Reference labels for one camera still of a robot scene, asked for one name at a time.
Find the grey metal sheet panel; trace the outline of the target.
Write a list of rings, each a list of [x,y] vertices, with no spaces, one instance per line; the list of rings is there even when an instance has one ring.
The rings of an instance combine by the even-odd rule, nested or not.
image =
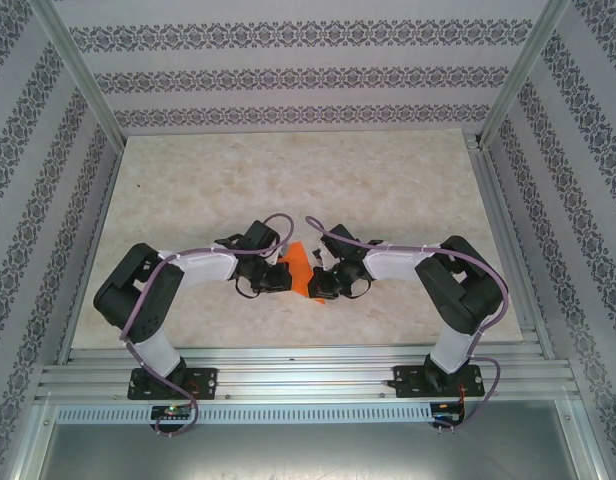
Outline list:
[[[41,480],[578,480],[554,406],[495,402],[467,427],[59,425]]]

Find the aluminium frame post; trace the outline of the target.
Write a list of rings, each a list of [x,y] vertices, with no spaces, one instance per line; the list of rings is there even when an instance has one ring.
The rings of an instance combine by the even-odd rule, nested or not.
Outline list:
[[[113,149],[122,152],[127,137],[53,1],[29,0],[29,3]]]
[[[492,143],[501,123],[504,121],[505,116],[517,98],[518,93],[530,75],[541,55],[541,51],[557,27],[569,3],[570,0],[546,1],[541,14],[530,31],[526,43],[504,81],[477,135],[478,144],[482,150]]]

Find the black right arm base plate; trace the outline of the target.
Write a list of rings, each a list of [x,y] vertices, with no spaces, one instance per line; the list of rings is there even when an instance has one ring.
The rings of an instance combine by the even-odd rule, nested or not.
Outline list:
[[[398,398],[459,397],[481,398],[485,387],[481,370],[466,364],[457,372],[448,374],[435,365],[402,365],[393,368],[392,380],[387,385]]]

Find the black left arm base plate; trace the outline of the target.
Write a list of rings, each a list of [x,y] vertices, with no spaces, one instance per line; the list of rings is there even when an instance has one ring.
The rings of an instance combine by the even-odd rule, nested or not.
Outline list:
[[[213,400],[218,370],[213,368],[178,368],[166,377],[197,400]],[[132,370],[127,390],[129,400],[184,400],[186,396],[164,385],[143,368]]]

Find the aluminium rail beam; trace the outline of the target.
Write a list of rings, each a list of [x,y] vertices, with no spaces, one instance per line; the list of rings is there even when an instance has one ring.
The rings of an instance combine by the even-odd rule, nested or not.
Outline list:
[[[397,365],[422,362],[426,345],[297,348],[187,348],[192,367],[218,371],[218,403],[368,403],[396,399],[387,383]],[[567,360],[550,359],[539,342],[486,343],[476,351],[494,400],[580,399]],[[126,402],[136,362],[120,349],[75,349],[66,363],[42,369],[36,403]]]

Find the small circuit board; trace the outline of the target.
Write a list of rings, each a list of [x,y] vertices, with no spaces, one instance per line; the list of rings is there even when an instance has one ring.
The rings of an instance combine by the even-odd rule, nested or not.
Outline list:
[[[189,405],[161,405],[151,408],[150,418],[157,420],[186,421],[191,418]]]
[[[431,413],[434,418],[459,422],[465,416],[465,404],[463,402],[433,403],[431,405]]]

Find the orange paper sheet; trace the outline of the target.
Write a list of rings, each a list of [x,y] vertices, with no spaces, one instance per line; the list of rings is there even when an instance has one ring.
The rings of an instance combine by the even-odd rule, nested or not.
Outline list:
[[[285,253],[280,255],[278,262],[289,266],[289,273],[292,278],[291,290],[293,292],[319,304],[325,303],[323,299],[309,296],[308,283],[312,279],[313,270],[301,242],[290,243]]]

